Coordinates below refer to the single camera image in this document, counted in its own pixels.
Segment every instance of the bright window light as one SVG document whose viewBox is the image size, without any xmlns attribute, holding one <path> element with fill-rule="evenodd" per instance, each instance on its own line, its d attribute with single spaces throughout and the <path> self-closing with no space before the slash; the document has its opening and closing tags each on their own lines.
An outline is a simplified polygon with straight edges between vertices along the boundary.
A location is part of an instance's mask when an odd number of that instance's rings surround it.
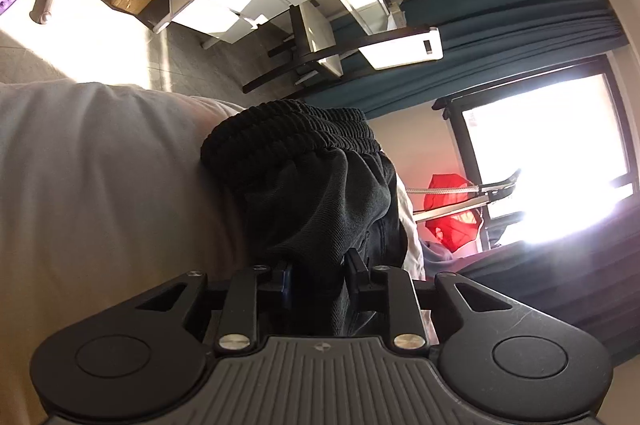
<svg viewBox="0 0 640 425">
<path fill-rule="evenodd" d="M 610 186 L 625 174 L 616 113 L 601 74 L 548 85 L 465 111 L 483 183 L 522 169 L 514 193 L 489 205 L 492 218 L 526 212 L 500 239 L 542 242 L 589 227 L 631 195 Z"/>
<path fill-rule="evenodd" d="M 437 28 L 402 39 L 388 40 L 360 48 L 374 69 L 395 68 L 425 60 L 442 58 L 442 44 Z"/>
</svg>

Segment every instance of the window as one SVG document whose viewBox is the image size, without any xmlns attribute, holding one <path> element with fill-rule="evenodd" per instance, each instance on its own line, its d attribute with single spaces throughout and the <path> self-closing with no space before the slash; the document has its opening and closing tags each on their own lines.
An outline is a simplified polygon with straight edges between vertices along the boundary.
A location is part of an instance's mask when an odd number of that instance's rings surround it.
<svg viewBox="0 0 640 425">
<path fill-rule="evenodd" d="M 516 169 L 514 193 L 483 211 L 482 247 L 586 228 L 638 190 L 622 98 L 605 56 L 512 76 L 436 100 L 469 180 Z"/>
</svg>

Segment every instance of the black pants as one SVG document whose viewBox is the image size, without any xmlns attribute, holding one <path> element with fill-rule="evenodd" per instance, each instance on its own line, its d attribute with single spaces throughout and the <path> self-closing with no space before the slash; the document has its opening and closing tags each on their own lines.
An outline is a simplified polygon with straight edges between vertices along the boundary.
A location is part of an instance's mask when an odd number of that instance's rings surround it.
<svg viewBox="0 0 640 425">
<path fill-rule="evenodd" d="M 363 113 L 265 103 L 216 127 L 202 161 L 235 193 L 255 260 L 294 264 L 295 332 L 361 324 L 348 307 L 345 252 L 356 248 L 369 267 L 399 267 L 406 253 L 396 171 Z"/>
</svg>

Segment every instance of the metal screw head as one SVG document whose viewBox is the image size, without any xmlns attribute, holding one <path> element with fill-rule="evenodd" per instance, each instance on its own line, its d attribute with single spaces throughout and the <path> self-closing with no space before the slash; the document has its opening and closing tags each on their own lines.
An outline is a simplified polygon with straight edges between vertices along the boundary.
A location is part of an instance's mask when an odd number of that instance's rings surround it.
<svg viewBox="0 0 640 425">
<path fill-rule="evenodd" d="M 413 333 L 405 333 L 394 338 L 394 345 L 400 349 L 420 349 L 425 343 L 424 338 Z"/>
<path fill-rule="evenodd" d="M 222 347 L 222 349 L 226 349 L 228 351 L 240 351 L 240 349 L 249 347 L 249 345 L 251 345 L 251 340 L 249 340 L 249 337 L 244 335 L 231 333 L 220 337 L 218 345 Z"/>
</svg>

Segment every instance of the chair leg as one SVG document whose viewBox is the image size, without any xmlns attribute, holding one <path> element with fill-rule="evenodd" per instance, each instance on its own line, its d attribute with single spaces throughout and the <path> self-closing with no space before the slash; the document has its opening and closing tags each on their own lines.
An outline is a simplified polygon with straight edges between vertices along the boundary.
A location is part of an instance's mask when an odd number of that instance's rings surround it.
<svg viewBox="0 0 640 425">
<path fill-rule="evenodd" d="M 267 51 L 267 56 L 271 58 L 272 56 L 279 55 L 280 53 L 284 53 L 287 50 L 293 49 L 296 46 L 296 39 L 285 40 L 279 46 L 274 47 L 274 49 Z"/>
<path fill-rule="evenodd" d="M 283 64 L 281 66 L 278 66 L 277 68 L 271 69 L 271 71 L 267 71 L 264 74 L 261 74 L 260 76 L 258 76 L 258 78 L 254 78 L 248 84 L 244 84 L 242 86 L 242 92 L 244 92 L 245 94 L 248 92 L 251 92 L 255 88 L 260 87 L 261 85 L 267 84 L 268 82 L 271 82 L 275 78 L 278 78 L 281 74 L 292 71 L 293 69 L 303 64 L 305 64 L 305 62 L 300 63 L 298 58 L 294 58 L 292 61 L 287 62 L 286 64 Z"/>
</svg>

